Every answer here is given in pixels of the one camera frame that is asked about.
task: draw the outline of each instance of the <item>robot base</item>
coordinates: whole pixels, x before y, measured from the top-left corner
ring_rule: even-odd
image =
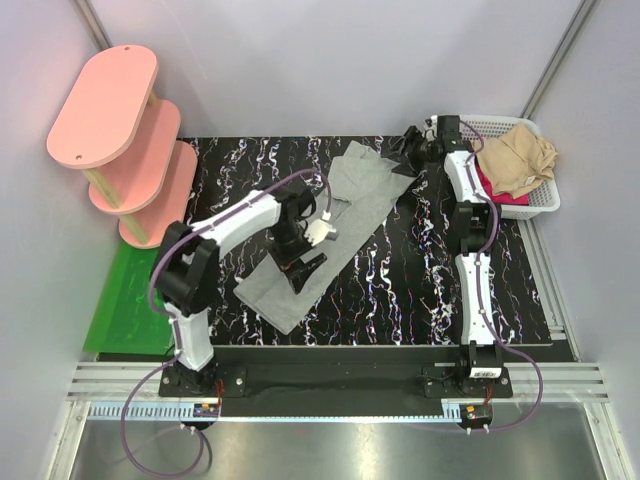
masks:
[[[178,362],[162,372],[158,395],[160,397],[212,398],[218,395],[216,382],[221,380],[222,397],[243,397],[246,376],[247,369],[243,367],[217,368],[215,358],[199,372],[189,370]]]
[[[512,398],[511,378],[506,368],[497,379],[456,378],[452,367],[424,367],[424,395],[427,398],[478,398],[487,396],[487,386],[491,387],[492,398]]]

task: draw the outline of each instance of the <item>wooden post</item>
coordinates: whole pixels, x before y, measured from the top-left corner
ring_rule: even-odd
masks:
[[[128,215],[119,215],[118,218],[120,218],[120,221],[126,225],[138,242],[142,245],[149,243],[149,236],[147,235],[147,232],[144,231],[140,222],[138,222],[138,219],[133,213]]]
[[[96,190],[100,192],[100,195],[104,197],[110,207],[119,208],[120,205],[122,205],[120,195],[113,189],[99,169],[87,168],[82,170],[82,173],[84,173],[84,176],[91,182],[91,185],[96,187]]]

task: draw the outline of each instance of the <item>metal floor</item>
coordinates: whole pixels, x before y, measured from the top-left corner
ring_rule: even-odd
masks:
[[[497,424],[523,412],[495,405]],[[132,449],[167,423],[127,424]],[[282,424],[221,422],[206,430],[213,464],[206,459],[188,478],[203,479],[604,479],[578,404],[542,404],[524,427],[467,437],[453,425]],[[144,465],[176,472],[197,454],[195,438],[172,432],[137,453]],[[127,460],[118,423],[89,421],[76,457],[74,480],[147,479]]]

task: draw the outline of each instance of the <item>green tray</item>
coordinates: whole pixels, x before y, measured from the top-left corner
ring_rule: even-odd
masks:
[[[168,318],[149,309],[149,274],[157,249],[120,244],[111,265],[85,352],[162,355],[172,345]]]

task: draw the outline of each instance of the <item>white wall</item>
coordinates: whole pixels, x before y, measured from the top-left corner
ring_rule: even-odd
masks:
[[[578,0],[93,0],[160,60],[186,136],[404,133],[519,115]]]
[[[536,120],[562,206],[538,217],[585,360],[604,372],[640,474],[640,2],[601,2]]]
[[[78,172],[45,140],[95,52],[68,0],[0,15],[0,477],[42,478],[53,429],[116,246]]]

